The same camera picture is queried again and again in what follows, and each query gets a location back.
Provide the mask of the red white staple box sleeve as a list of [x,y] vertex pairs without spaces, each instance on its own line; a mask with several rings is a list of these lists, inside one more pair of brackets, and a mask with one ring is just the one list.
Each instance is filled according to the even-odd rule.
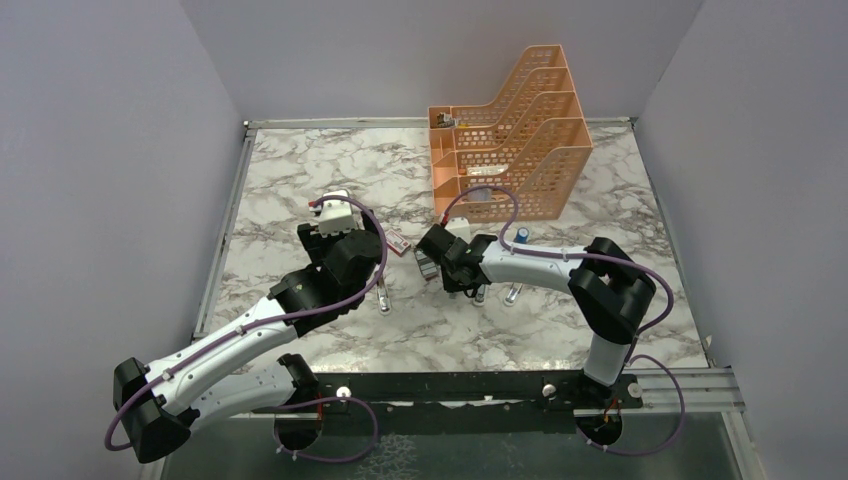
[[405,253],[411,248],[411,243],[399,234],[397,231],[390,229],[385,232],[385,239],[388,248],[393,251],[399,257],[405,255]]

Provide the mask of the pink stapler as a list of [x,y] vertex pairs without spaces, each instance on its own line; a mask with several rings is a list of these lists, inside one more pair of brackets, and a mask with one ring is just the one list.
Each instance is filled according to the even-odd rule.
[[504,296],[503,303],[507,307],[514,306],[521,291],[523,289],[522,283],[512,283]]

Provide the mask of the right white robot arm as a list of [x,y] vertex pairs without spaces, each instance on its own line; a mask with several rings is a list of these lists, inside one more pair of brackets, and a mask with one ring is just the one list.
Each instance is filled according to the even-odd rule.
[[440,268],[449,293],[521,283],[571,295],[593,332],[578,396],[600,407],[616,395],[616,381],[657,287],[615,242],[597,237],[584,250],[508,243],[487,234],[467,242],[434,225],[417,249]]

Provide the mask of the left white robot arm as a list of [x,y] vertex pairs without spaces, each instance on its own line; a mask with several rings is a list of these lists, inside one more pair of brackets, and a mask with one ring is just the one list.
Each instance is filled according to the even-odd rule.
[[386,232],[373,210],[327,196],[311,204],[313,224],[298,227],[309,264],[282,277],[240,317],[182,350],[114,369],[113,406],[104,446],[130,449],[142,463],[162,459],[198,430],[254,410],[320,412],[331,397],[298,354],[253,374],[239,368],[357,309],[388,260]]

